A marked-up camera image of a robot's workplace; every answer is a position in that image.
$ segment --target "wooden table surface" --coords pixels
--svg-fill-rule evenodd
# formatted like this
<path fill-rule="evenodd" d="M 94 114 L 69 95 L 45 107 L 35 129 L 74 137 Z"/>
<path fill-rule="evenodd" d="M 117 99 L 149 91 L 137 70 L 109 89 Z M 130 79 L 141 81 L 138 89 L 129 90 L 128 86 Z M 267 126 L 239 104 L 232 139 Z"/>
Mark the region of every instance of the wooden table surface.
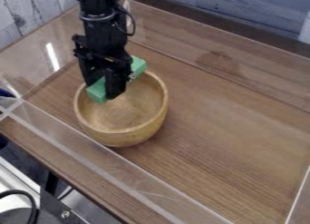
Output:
<path fill-rule="evenodd" d="M 137 32 L 134 41 L 144 39 L 141 42 L 145 45 L 152 44 L 153 47 L 160 39 L 156 33 L 153 34 L 152 24 L 156 24 L 157 20 L 165 22 L 166 16 L 158 16 L 158 11 L 149 9 L 141 13 L 146 8 L 138 7 L 138 15 L 145 15 L 148 19 L 138 19 L 137 24 L 145 29 Z M 80 28 L 72 18 L 74 12 L 61 17 L 58 22 L 51 24 L 53 27 L 45 27 L 45 30 L 54 28 L 53 32 L 61 33 L 60 40 L 54 40 L 57 44 Z M 62 31 L 64 23 L 70 24 L 70 27 L 66 27 L 70 28 L 69 31 Z M 173 46 L 169 41 L 170 33 L 162 31 L 161 38 L 164 39 L 165 35 L 166 45 L 165 49 L 161 47 L 158 50 L 193 57 L 194 47 L 178 47 L 184 42 L 192 40 L 192 43 L 200 42 L 201 46 L 205 46 L 205 41 L 219 44 L 225 41 L 229 46 L 221 46 L 221 49 L 232 56 L 228 62 L 221 64 L 213 62 L 213 57 L 225 61 L 225 55 L 204 55 L 198 59 L 200 63 L 206 64 L 208 70 L 204 70 L 198 65 L 192 65 L 190 58 L 186 58 L 184 63 L 140 44 L 128 44 L 129 53 L 146 60 L 148 69 L 166 84 L 169 111 L 166 121 L 153 138 L 133 148 L 114 151 L 232 222 L 284 223 L 310 164 L 310 114 L 305 111 L 308 60 L 235 35 L 223 34 L 215 29 L 209 29 L 212 32 L 204 35 L 198 33 L 198 26 L 185 26 L 176 19 L 172 26 L 184 33 L 184 41 L 178 40 L 180 44 Z M 69 59 L 69 62 L 70 45 L 65 44 L 58 49 L 64 50 L 58 51 L 57 55 L 65 55 L 64 58 Z M 248 53 L 244 58 L 239 54 L 243 52 Z M 275 88 L 284 88 L 283 90 L 268 90 L 265 86 L 261 94 L 255 91 L 259 91 L 259 83 L 248 83 L 247 77 L 241 77 L 239 83 L 248 88 L 229 82 L 231 78 L 227 80 L 208 73 L 217 74 L 220 70 L 228 70 L 228 65 L 241 66 L 247 60 L 249 66 L 241 68 L 239 75 L 252 72 L 252 68 L 264 68 L 264 71 L 256 70 L 253 76 L 260 83 L 267 80 L 271 87 L 273 82 Z M 23 98 L 80 130 L 72 110 L 72 97 L 82 79 L 76 62 L 62 62 L 60 65 L 64 68 L 35 86 Z M 273 81 L 268 77 L 269 74 L 273 75 Z M 30 77 L 25 75 L 23 80 L 29 81 Z M 19 89 L 27 92 L 30 87 L 33 85 L 25 83 Z M 97 175 L 86 174 L 86 168 L 69 155 L 56 151 L 9 118 L 0 123 L 0 131 L 82 194 L 110 209 L 126 222 L 166 222 Z M 89 149 L 84 152 L 86 158 L 98 163 L 98 152 Z"/>

